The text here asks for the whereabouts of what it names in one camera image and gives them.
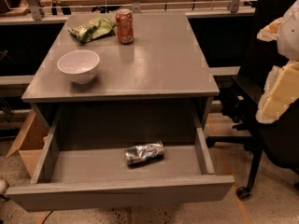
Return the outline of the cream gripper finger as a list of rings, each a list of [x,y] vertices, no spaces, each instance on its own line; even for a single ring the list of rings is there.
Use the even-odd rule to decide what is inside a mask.
[[[257,38],[265,42],[277,41],[281,24],[282,18],[275,19],[259,31]]]
[[[283,67],[274,66],[266,79],[258,104],[256,119],[262,124],[279,120],[299,98],[299,62],[289,60]]]

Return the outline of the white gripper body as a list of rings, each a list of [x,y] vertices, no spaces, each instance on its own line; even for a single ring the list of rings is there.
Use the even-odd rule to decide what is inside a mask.
[[[299,0],[282,17],[278,29],[278,53],[289,60],[299,60]]]

